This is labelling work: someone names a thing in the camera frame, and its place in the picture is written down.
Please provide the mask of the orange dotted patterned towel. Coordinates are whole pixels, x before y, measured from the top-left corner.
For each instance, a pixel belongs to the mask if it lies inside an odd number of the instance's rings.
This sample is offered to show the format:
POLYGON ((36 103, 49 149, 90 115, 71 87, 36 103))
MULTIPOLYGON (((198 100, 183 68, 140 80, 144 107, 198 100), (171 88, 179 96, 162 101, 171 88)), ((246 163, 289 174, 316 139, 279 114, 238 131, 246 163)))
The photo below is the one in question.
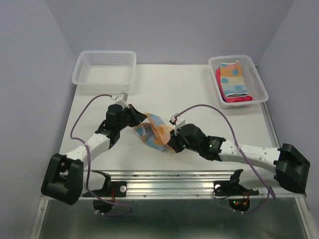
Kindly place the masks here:
POLYGON ((165 124, 157 115, 146 113, 146 116, 145 121, 134 127, 139 139, 145 145, 161 152, 172 150, 167 143, 170 140, 170 132, 173 127, 165 124))

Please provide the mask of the pink towel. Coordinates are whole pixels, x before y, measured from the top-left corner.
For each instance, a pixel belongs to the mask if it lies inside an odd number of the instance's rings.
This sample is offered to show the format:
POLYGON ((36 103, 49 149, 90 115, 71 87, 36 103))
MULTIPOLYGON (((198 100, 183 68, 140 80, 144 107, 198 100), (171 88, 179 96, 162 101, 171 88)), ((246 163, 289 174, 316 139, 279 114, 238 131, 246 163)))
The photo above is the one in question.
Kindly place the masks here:
POLYGON ((220 90, 220 93, 222 95, 223 101, 226 103, 237 103, 237 102, 249 102, 252 101, 253 98, 250 95, 244 96, 244 97, 231 97, 226 98, 223 92, 223 89, 221 87, 221 80, 220 80, 220 69, 216 70, 216 80, 218 84, 218 88, 220 90))

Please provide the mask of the light blue patterned towel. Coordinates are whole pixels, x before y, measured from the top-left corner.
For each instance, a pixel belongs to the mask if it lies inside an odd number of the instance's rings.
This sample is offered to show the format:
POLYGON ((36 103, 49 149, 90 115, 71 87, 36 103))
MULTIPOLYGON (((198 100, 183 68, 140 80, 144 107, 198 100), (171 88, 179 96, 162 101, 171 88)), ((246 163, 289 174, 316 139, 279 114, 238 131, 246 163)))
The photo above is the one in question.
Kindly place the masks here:
POLYGON ((243 98, 248 96, 248 90, 239 61, 221 63, 219 72, 220 84, 225 98, 243 98))

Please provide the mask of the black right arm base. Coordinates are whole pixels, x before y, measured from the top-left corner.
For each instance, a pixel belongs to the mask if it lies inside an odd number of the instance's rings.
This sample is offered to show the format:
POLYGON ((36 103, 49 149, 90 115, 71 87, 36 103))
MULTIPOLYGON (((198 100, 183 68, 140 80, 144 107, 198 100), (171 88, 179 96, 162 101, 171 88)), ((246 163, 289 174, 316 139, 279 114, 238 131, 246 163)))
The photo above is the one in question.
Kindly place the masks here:
POLYGON ((218 200, 228 199, 231 209, 244 214, 250 208, 250 197, 258 196, 259 190, 245 189, 241 186, 239 177, 242 173, 243 169, 238 169, 229 180, 214 181, 212 197, 218 200))

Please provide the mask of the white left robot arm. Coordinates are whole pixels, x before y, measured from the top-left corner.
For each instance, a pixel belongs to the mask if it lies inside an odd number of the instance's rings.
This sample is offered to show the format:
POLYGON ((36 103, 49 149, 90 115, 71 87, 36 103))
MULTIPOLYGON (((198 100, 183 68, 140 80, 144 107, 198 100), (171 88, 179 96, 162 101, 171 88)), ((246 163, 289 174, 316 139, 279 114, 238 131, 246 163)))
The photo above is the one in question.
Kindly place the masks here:
POLYGON ((68 205, 75 204, 87 192, 86 181, 91 162, 111 149, 119 140, 121 130, 135 127, 147 118, 131 104, 108 107, 106 118, 94 134, 76 149, 66 154, 54 154, 48 164, 41 186, 41 193, 68 205))

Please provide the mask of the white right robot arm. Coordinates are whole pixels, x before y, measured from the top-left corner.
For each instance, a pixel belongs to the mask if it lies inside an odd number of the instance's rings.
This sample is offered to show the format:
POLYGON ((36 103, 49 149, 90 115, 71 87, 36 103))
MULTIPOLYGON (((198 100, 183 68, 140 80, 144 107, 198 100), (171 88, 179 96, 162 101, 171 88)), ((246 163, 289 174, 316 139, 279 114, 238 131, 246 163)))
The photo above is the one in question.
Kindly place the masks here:
POLYGON ((205 135, 193 124, 171 130, 167 144, 176 153, 188 149, 209 161, 249 165, 250 171, 239 169, 231 176, 229 188, 234 194, 266 186, 296 194, 306 191, 311 164, 291 144, 284 143, 280 148, 236 145, 222 137, 205 135))

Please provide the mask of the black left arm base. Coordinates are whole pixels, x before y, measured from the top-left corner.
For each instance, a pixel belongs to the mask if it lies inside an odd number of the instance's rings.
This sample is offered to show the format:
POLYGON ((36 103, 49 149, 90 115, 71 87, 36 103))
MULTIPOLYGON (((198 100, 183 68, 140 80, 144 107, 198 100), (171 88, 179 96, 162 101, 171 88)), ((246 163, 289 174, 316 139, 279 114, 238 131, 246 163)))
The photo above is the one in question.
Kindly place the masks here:
POLYGON ((111 176, 101 170, 91 170, 87 172, 85 181, 86 192, 82 196, 92 196, 93 209, 95 214, 102 217, 117 217, 129 214, 132 212, 132 207, 115 202, 116 195, 120 197, 126 196, 127 183, 121 181, 112 183, 111 176), (125 212, 118 214, 110 214, 113 207, 121 207, 127 209, 125 212))

